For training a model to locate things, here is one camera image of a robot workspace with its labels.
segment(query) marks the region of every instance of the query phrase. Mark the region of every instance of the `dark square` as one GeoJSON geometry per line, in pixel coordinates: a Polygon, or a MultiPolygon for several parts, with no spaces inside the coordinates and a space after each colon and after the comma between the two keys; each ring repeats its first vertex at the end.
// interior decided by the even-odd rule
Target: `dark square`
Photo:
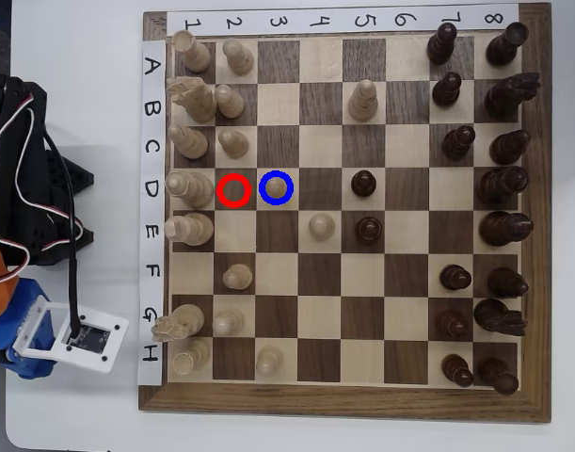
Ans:
{"type": "MultiPolygon", "coordinates": [[[[223,205],[222,202],[218,199],[218,196],[215,196],[216,199],[216,210],[256,210],[256,187],[258,186],[257,176],[256,176],[256,169],[216,169],[216,186],[218,186],[218,182],[220,179],[227,174],[236,173],[242,176],[245,176],[248,179],[249,185],[251,186],[251,196],[249,197],[248,202],[242,207],[237,209],[232,209],[231,207],[227,207],[223,205]]],[[[230,181],[228,182],[223,189],[223,193],[226,199],[229,201],[239,201],[243,198],[245,194],[245,189],[240,182],[237,181],[230,181]]]]}
{"type": "Polygon", "coordinates": [[[255,379],[253,337],[215,337],[212,344],[213,379],[255,379]]]}
{"type": "MultiPolygon", "coordinates": [[[[193,214],[195,212],[189,210],[175,210],[173,213],[174,217],[181,217],[186,214],[193,214]]],[[[212,221],[212,224],[216,226],[214,222],[214,211],[213,210],[201,210],[197,212],[198,214],[202,214],[209,218],[212,221]]],[[[172,243],[172,251],[174,252],[214,252],[214,234],[212,234],[212,238],[205,242],[203,245],[199,245],[198,247],[191,247],[183,242],[171,242],[172,243]]]]}
{"type": "Polygon", "coordinates": [[[486,204],[477,196],[477,187],[484,177],[484,174],[494,170],[494,168],[476,167],[473,169],[473,210],[517,210],[519,195],[515,194],[504,202],[486,204]]]}
{"type": "Polygon", "coordinates": [[[473,385],[487,386],[479,376],[478,364],[488,358],[498,358],[508,367],[508,371],[517,375],[517,344],[515,343],[473,343],[473,385]]]}
{"type": "Polygon", "coordinates": [[[428,314],[429,340],[444,342],[473,341],[473,299],[429,299],[428,314]],[[454,337],[438,329],[439,316],[445,311],[457,311],[463,315],[469,325],[469,332],[454,337]]]}
{"type": "Polygon", "coordinates": [[[475,95],[473,98],[473,103],[475,105],[475,122],[517,122],[519,109],[515,110],[513,113],[504,115],[501,118],[491,117],[485,106],[486,94],[494,85],[496,85],[499,80],[475,80],[475,95]]]}
{"type": "Polygon", "coordinates": [[[297,294],[339,296],[342,293],[341,254],[298,254],[297,294]]]}
{"type": "Polygon", "coordinates": [[[380,253],[385,252],[385,213],[374,211],[343,211],[342,212],[342,252],[380,253]],[[383,227],[381,236],[374,242],[367,242],[356,234],[356,225],[365,217],[379,220],[383,227]]]}
{"type": "Polygon", "coordinates": [[[385,39],[343,40],[343,80],[385,81],[385,39]]]}
{"type": "Polygon", "coordinates": [[[386,254],[385,296],[427,297],[428,268],[427,254],[386,254]]]}
{"type": "Polygon", "coordinates": [[[427,384],[426,341],[385,341],[383,381],[397,384],[427,384]]]}
{"type": "Polygon", "coordinates": [[[174,76],[200,77],[206,85],[214,85],[216,83],[216,43],[202,42],[202,44],[210,51],[210,56],[212,57],[208,69],[202,73],[193,73],[184,65],[184,52],[174,52],[174,76]]]}
{"type": "Polygon", "coordinates": [[[342,169],[300,168],[299,209],[342,210],[342,169]]]}
{"type": "Polygon", "coordinates": [[[216,295],[253,295],[256,288],[256,255],[253,252],[217,252],[214,254],[214,293],[216,295]],[[253,273],[251,285],[244,290],[233,290],[224,285],[222,277],[230,266],[245,264],[253,273]]]}
{"type": "Polygon", "coordinates": [[[339,382],[341,361],[339,339],[297,339],[297,381],[339,382]]]}
{"type": "Polygon", "coordinates": [[[258,83],[299,82],[299,41],[258,42],[258,83]]]}
{"type": "Polygon", "coordinates": [[[258,124],[258,85],[236,84],[228,85],[229,88],[241,94],[246,108],[238,118],[230,119],[216,112],[216,125],[245,126],[258,124]]]}
{"type": "Polygon", "coordinates": [[[449,132],[456,130],[462,125],[473,124],[430,124],[429,125],[429,166],[434,167],[472,167],[473,166],[473,145],[469,148],[463,158],[453,160],[441,149],[444,138],[449,132]]]}
{"type": "Polygon", "coordinates": [[[348,168],[385,168],[385,126],[344,125],[342,166],[348,168]]]}
{"type": "Polygon", "coordinates": [[[473,36],[459,36],[455,39],[455,51],[444,64],[430,63],[432,80],[441,80],[446,73],[458,73],[463,80],[473,80],[475,52],[473,36]]]}
{"type": "Polygon", "coordinates": [[[216,165],[216,130],[214,127],[191,127],[203,133],[208,140],[208,151],[200,158],[186,158],[174,145],[174,168],[213,168],[216,165]]]}
{"type": "Polygon", "coordinates": [[[473,254],[473,212],[429,212],[430,254],[473,254]]]}
{"type": "Polygon", "coordinates": [[[299,123],[339,125],[342,123],[341,83],[302,83],[299,85],[299,123]]]}
{"type": "Polygon", "coordinates": [[[212,337],[214,297],[212,295],[172,295],[173,310],[185,304],[194,304],[203,311],[203,326],[195,336],[212,337]]]}
{"type": "Polygon", "coordinates": [[[429,168],[387,168],[385,210],[428,210],[429,168]]]}
{"type": "Polygon", "coordinates": [[[342,339],[383,340],[384,299],[342,297],[342,339]]]}
{"type": "Polygon", "coordinates": [[[270,125],[258,127],[258,167],[297,168],[299,127],[270,125]]]}
{"type": "Polygon", "coordinates": [[[501,266],[517,271],[516,254],[475,254],[473,255],[473,296],[476,298],[494,297],[487,289],[487,277],[501,266]]]}
{"type": "Polygon", "coordinates": [[[388,82],[386,102],[387,124],[429,123],[429,81],[388,82]]]}
{"type": "Polygon", "coordinates": [[[256,297],[256,337],[297,337],[297,297],[256,297]]]}

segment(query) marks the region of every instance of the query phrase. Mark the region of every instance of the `blue circle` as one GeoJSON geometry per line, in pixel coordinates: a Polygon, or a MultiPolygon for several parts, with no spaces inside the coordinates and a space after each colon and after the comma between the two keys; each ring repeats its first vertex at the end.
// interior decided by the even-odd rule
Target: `blue circle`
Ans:
{"type": "Polygon", "coordinates": [[[275,169],[273,171],[269,171],[267,174],[262,176],[260,184],[258,185],[258,190],[260,191],[260,196],[262,196],[262,199],[268,202],[269,204],[281,205],[291,200],[291,197],[294,194],[294,181],[291,180],[289,174],[283,171],[279,171],[278,169],[275,169]],[[283,181],[285,181],[285,184],[287,184],[287,191],[283,196],[281,196],[278,199],[272,198],[268,196],[268,193],[266,193],[266,183],[273,177],[280,177],[283,181]]]}

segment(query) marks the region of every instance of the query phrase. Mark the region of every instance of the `light square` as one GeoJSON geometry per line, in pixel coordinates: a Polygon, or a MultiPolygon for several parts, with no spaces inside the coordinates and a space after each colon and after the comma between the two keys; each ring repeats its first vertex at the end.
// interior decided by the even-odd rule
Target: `light square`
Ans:
{"type": "Polygon", "coordinates": [[[258,125],[299,125],[299,84],[258,85],[258,125]]]}

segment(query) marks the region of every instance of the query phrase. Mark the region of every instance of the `black chess piece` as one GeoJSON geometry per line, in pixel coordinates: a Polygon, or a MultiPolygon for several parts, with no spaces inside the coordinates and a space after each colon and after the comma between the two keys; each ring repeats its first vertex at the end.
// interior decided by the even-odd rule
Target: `black chess piece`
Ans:
{"type": "Polygon", "coordinates": [[[442,151],[453,160],[460,160],[475,141],[475,131],[469,125],[461,125],[446,134],[441,143],[442,151]]]}
{"type": "Polygon", "coordinates": [[[363,169],[354,174],[351,186],[358,196],[370,196],[377,187],[377,180],[370,171],[363,169]]]}
{"type": "Polygon", "coordinates": [[[489,245],[502,247],[507,243],[520,242],[534,229],[534,223],[523,214],[492,212],[479,224],[479,234],[489,245]]]}
{"type": "Polygon", "coordinates": [[[528,27],[521,22],[513,22],[504,30],[502,35],[494,38],[487,45],[487,61],[494,66],[504,66],[510,63],[520,47],[530,35],[528,27]]]}
{"type": "Polygon", "coordinates": [[[502,134],[490,144],[490,157],[499,165],[511,165],[525,153],[530,139],[525,130],[502,134]]]}
{"type": "Polygon", "coordinates": [[[469,365],[460,355],[448,355],[441,361],[441,371],[444,376],[461,388],[468,388],[473,384],[473,374],[469,365]]]}
{"type": "Polygon", "coordinates": [[[487,275],[487,288],[497,297],[523,297],[530,286],[517,271],[501,266],[487,275]]]}
{"type": "Polygon", "coordinates": [[[471,274],[462,266],[450,264],[439,274],[439,282],[450,290],[466,289],[471,285],[471,274]]]}
{"type": "Polygon", "coordinates": [[[444,64],[455,50],[456,27],[445,22],[427,43],[427,56],[434,64],[444,64]]]}
{"type": "Polygon", "coordinates": [[[477,196],[485,204],[498,204],[521,193],[528,182],[528,171],[523,167],[491,169],[477,184],[477,196]]]}
{"type": "Polygon", "coordinates": [[[473,318],[486,331],[496,331],[509,336],[525,335],[528,322],[521,311],[513,311],[497,299],[484,299],[473,310],[473,318]]]}
{"type": "Polygon", "coordinates": [[[439,106],[450,106],[456,102],[460,94],[462,84],[460,75],[457,73],[446,73],[434,86],[431,96],[439,106]]]}
{"type": "Polygon", "coordinates": [[[539,73],[518,73],[498,82],[486,94],[484,105],[493,118],[515,112],[523,101],[534,99],[541,87],[539,73]]]}

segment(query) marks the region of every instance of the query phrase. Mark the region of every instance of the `chess piece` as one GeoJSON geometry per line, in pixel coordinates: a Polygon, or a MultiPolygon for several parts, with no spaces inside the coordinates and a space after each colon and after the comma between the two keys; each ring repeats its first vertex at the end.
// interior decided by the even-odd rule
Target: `chess piece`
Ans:
{"type": "Polygon", "coordinates": [[[253,274],[245,264],[235,264],[224,272],[222,282],[230,289],[245,290],[253,282],[253,274]]]}
{"type": "Polygon", "coordinates": [[[181,30],[172,36],[172,46],[184,56],[184,66],[192,73],[202,73],[210,67],[212,56],[201,42],[198,42],[190,31],[181,30]]]}
{"type": "Polygon", "coordinates": [[[453,160],[460,160],[475,141],[475,131],[469,125],[461,125],[446,134],[441,143],[442,151],[453,160]]]}
{"type": "Polygon", "coordinates": [[[282,351],[274,347],[264,347],[258,353],[256,371],[263,377],[270,377],[279,370],[282,361],[282,351]]]}
{"type": "Polygon", "coordinates": [[[469,333],[471,326],[463,314],[454,309],[440,313],[436,318],[438,330],[452,337],[462,337],[469,333]]]}
{"type": "Polygon", "coordinates": [[[484,105],[493,118],[514,113],[523,101],[534,99],[541,87],[539,73],[518,73],[498,82],[486,94],[484,105]]]}
{"type": "Polygon", "coordinates": [[[365,197],[373,194],[377,187],[377,180],[370,171],[363,169],[354,174],[350,185],[354,193],[358,196],[365,197]]]}
{"type": "Polygon", "coordinates": [[[356,121],[368,121],[379,107],[377,88],[371,80],[360,80],[347,103],[350,116],[356,121]]]}
{"type": "Polygon", "coordinates": [[[450,106],[456,102],[460,94],[462,85],[460,75],[457,73],[446,73],[434,86],[431,96],[439,106],[450,106]]]}
{"type": "Polygon", "coordinates": [[[237,75],[245,75],[253,66],[253,54],[238,40],[225,40],[222,52],[227,57],[229,67],[237,75]]]}
{"type": "Polygon", "coordinates": [[[308,226],[312,236],[319,242],[327,240],[335,232],[335,221],[325,212],[319,212],[310,218],[308,226]]]}
{"type": "Polygon", "coordinates": [[[198,213],[171,217],[164,224],[164,234],[172,242],[182,242],[190,247],[198,247],[212,238],[214,223],[205,215],[198,213]]]}
{"type": "Polygon", "coordinates": [[[469,365],[462,356],[448,355],[441,361],[441,371],[444,376],[461,388],[468,388],[473,384],[473,374],[469,365]]]}
{"type": "Polygon", "coordinates": [[[212,89],[198,77],[176,77],[167,80],[170,100],[180,105],[197,122],[207,122],[216,114],[217,104],[212,89]]]}
{"type": "Polygon", "coordinates": [[[450,264],[439,273],[439,282],[450,290],[466,289],[471,285],[471,274],[462,266],[450,264]]]}
{"type": "Polygon", "coordinates": [[[519,388],[519,380],[504,361],[487,358],[477,364],[477,376],[503,396],[511,396],[519,388]]]}
{"type": "Polygon", "coordinates": [[[499,165],[512,165],[525,153],[530,139],[525,130],[502,134],[490,144],[490,157],[499,165]]]}
{"type": "Polygon", "coordinates": [[[434,64],[444,64],[455,50],[456,27],[445,22],[427,43],[427,56],[434,64]]]}
{"type": "Polygon", "coordinates": [[[184,304],[176,308],[172,314],[155,319],[155,325],[152,328],[153,341],[183,340],[200,332],[203,321],[203,311],[198,306],[184,304]]]}
{"type": "Polygon", "coordinates": [[[199,130],[181,125],[170,125],[168,136],[183,157],[197,159],[208,150],[208,138],[199,130]]]}
{"type": "Polygon", "coordinates": [[[239,158],[249,150],[248,138],[238,130],[224,129],[220,131],[218,141],[230,158],[239,158]]]}
{"type": "Polygon", "coordinates": [[[365,217],[356,223],[356,235],[365,242],[375,242],[382,230],[381,221],[377,218],[365,217]]]}
{"type": "Polygon", "coordinates": [[[234,119],[241,116],[246,108],[243,96],[226,85],[219,85],[215,92],[218,109],[225,117],[234,119]]]}
{"type": "Polygon", "coordinates": [[[530,30],[521,22],[509,24],[500,36],[487,45],[487,61],[494,66],[510,63],[517,54],[517,48],[528,39],[529,34],[530,30]]]}
{"type": "Polygon", "coordinates": [[[498,299],[484,299],[473,310],[477,325],[486,331],[496,331],[509,336],[525,335],[528,322],[520,311],[513,311],[498,299]]]}
{"type": "Polygon", "coordinates": [[[501,266],[487,275],[487,288],[497,297],[523,297],[530,286],[517,271],[501,266]]]}
{"type": "Polygon", "coordinates": [[[210,347],[202,338],[189,338],[183,351],[177,353],[172,360],[172,369],[179,375],[189,375],[191,372],[207,363],[210,359],[210,347]]]}
{"type": "Polygon", "coordinates": [[[479,235],[493,247],[503,247],[511,242],[520,242],[534,229],[534,223],[523,214],[492,212],[479,224],[479,235]]]}
{"type": "Polygon", "coordinates": [[[212,330],[216,336],[236,334],[243,328],[243,314],[234,308],[222,310],[212,322],[212,330]]]}
{"type": "Polygon", "coordinates": [[[171,171],[166,178],[166,191],[196,209],[214,198],[214,184],[200,172],[171,171]]]}

